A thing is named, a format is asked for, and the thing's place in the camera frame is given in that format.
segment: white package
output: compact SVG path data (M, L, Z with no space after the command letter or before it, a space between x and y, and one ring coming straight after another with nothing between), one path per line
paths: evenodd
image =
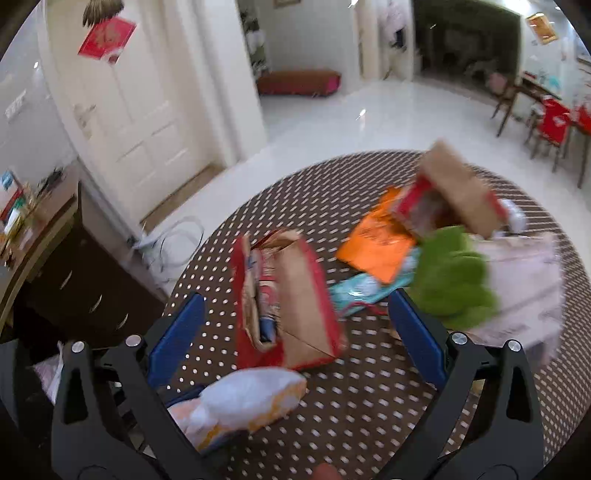
M61 371L64 368L64 356L63 356L63 344L57 343L57 347L60 350L59 355L52 356L47 360L43 360L36 365L33 365L33 370L41 381L41 387L47 395L47 398L56 404L57 391L60 388Z
M466 333L481 345L502 347L518 340L533 370L555 357L564 328L563 279L555 234L475 242L487 258L489 286L499 313Z
M509 230L519 235L527 230L527 217L515 202L508 199L499 200L509 216Z
M199 451L238 430L253 433L294 410L306 393L306 378L284 368L250 368L208 386L199 398L168 409Z

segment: human hand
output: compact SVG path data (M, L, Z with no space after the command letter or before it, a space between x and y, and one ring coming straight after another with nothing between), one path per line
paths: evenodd
M343 480L343 477L340 476L340 473L334 466L323 463L316 467L314 473L312 473L311 480Z

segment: polka dot tablecloth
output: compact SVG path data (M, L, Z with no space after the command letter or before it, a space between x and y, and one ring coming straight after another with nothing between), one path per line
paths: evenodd
M280 180L240 207L200 249L179 279L165 314L189 291L207 298L207 322L170 388L211 383L236 369L230 254L234 239L254 241L278 228L301 229L332 285L357 273L335 253L389 185L410 182L421 153L374 152L336 158ZM545 461L564 445L591 401L591 295L568 237L514 184L476 168L502 198L527 214L529 233L553 231L565 282L565 331L558 357L535 373L544 420ZM348 479L369 480L412 432L436 394L413 367L387 317L365 312L344 322L350 349L336 362L304 373L309 392L296 411L233 450L228 479L296 480L327 462ZM470 396L445 451L457 449L478 399Z

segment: hanging decoration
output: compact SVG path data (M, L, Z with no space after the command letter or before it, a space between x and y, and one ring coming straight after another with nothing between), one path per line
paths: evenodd
M131 38L136 24L121 17L95 25L86 37L78 55L114 64Z
M119 15L124 8L123 0L90 0L84 10L82 24L85 27L94 27Z

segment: red sign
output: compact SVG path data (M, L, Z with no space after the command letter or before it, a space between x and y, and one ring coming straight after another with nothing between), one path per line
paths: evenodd
M95 25L82 44L78 55L116 63L135 27L135 23L119 17Z

